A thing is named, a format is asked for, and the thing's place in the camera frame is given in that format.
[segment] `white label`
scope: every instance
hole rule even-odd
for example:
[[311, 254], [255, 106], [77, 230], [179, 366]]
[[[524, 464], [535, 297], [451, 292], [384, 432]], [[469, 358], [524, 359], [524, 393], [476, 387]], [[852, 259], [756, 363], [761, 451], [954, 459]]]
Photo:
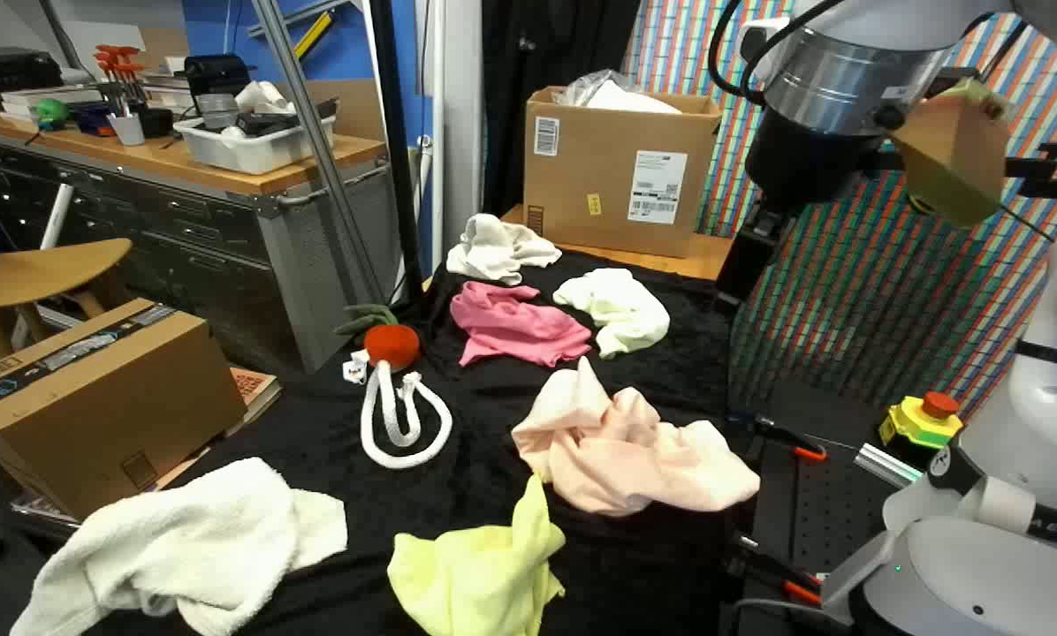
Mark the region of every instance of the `white label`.
[[687, 165], [689, 165], [687, 151], [636, 151], [628, 224], [670, 226], [678, 213]]
[[561, 121], [535, 118], [535, 157], [558, 157]]

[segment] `cardboard box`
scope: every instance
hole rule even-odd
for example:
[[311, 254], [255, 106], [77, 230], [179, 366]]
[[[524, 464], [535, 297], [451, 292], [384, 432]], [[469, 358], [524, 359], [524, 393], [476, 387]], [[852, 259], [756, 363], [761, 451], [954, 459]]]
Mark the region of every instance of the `cardboard box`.
[[0, 358], [0, 468], [77, 521], [156, 489], [240, 416], [207, 324], [152, 299]]
[[657, 94], [682, 114], [558, 106], [526, 100], [526, 226], [567, 247], [682, 254], [696, 233], [717, 130], [710, 100]]

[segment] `light pink cloth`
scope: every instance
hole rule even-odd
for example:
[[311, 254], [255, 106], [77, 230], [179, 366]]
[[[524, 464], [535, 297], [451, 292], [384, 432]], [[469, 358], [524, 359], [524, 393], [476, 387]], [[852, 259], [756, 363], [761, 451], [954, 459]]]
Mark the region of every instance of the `light pink cloth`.
[[607, 400], [587, 359], [545, 382], [513, 440], [567, 503], [602, 517], [633, 517], [649, 503], [717, 511], [761, 492], [710, 422], [660, 425], [636, 387]]
[[526, 303], [531, 297], [538, 297], [531, 285], [462, 283], [447, 309], [466, 331], [458, 366], [476, 358], [521, 358], [558, 366], [590, 352], [590, 329], [558, 309]]

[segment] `stool seat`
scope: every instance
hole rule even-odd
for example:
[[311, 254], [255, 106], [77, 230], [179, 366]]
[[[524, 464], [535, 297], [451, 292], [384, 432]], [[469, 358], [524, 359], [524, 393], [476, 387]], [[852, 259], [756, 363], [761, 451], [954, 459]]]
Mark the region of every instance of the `stool seat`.
[[129, 239], [68, 243], [48, 251], [6, 251], [0, 254], [0, 309], [39, 303], [46, 297], [88, 285], [121, 264]]

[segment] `chair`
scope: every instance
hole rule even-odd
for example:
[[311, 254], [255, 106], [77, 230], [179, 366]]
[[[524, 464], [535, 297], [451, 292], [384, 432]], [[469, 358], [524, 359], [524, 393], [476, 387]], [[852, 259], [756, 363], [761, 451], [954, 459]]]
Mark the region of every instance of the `chair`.
[[0, 358], [12, 352], [13, 318], [27, 324], [33, 339], [46, 337], [35, 311], [39, 299], [68, 297], [88, 318], [122, 299], [122, 285], [112, 268], [129, 254], [129, 239], [68, 243], [48, 251], [6, 251], [0, 254]]

